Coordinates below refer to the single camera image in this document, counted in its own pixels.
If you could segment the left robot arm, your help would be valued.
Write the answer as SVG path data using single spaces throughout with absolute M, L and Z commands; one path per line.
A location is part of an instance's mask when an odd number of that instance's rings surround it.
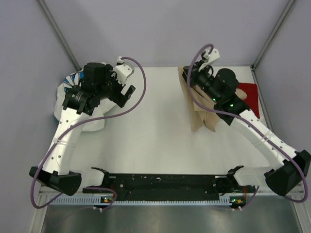
M 82 70 L 65 78 L 65 97 L 59 125 L 50 146 L 51 153 L 46 161 L 40 163 L 42 168 L 31 167 L 29 175 L 68 196 L 88 186 L 106 192 L 110 188 L 110 180 L 104 177 L 102 169 L 93 167 L 73 171 L 70 163 L 83 127 L 99 108 L 101 101 L 108 99 L 122 108 L 130 99 L 135 87 L 129 86 L 125 94 L 122 90 L 127 78 L 133 73 L 132 65 L 118 60 L 114 67 L 110 64 L 87 63 Z

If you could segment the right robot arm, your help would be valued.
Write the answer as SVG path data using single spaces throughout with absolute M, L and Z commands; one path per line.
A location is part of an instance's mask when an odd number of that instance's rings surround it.
M 232 177 L 226 183 L 230 191 L 238 192 L 251 185 L 268 187 L 285 197 L 301 183 L 304 197 L 308 197 L 306 176 L 311 164 L 310 153 L 287 145 L 258 119 L 236 94 L 240 83 L 233 70 L 222 68 L 213 74 L 212 66 L 196 62 L 192 66 L 180 67 L 178 72 L 195 104 L 204 110 L 209 109 L 195 99 L 194 91 L 200 90 L 213 101 L 211 111 L 243 135 L 269 163 L 268 167 L 238 166 L 232 169 Z

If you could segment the beige t-shirt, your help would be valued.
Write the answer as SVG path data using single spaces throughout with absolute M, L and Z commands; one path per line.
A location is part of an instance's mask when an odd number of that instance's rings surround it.
M 216 125 L 220 121 L 220 118 L 216 113 L 207 111 L 200 106 L 198 106 L 191 98 L 190 93 L 187 88 L 186 81 L 183 74 L 183 66 L 179 66 L 178 77 L 180 86 L 186 101 L 187 111 L 190 116 L 190 128 L 193 132 L 198 131 L 202 127 L 206 127 L 212 132 L 216 132 Z M 198 86 L 191 88 L 191 93 L 195 99 L 204 107 L 213 109 L 214 102 L 210 97 L 207 96 Z

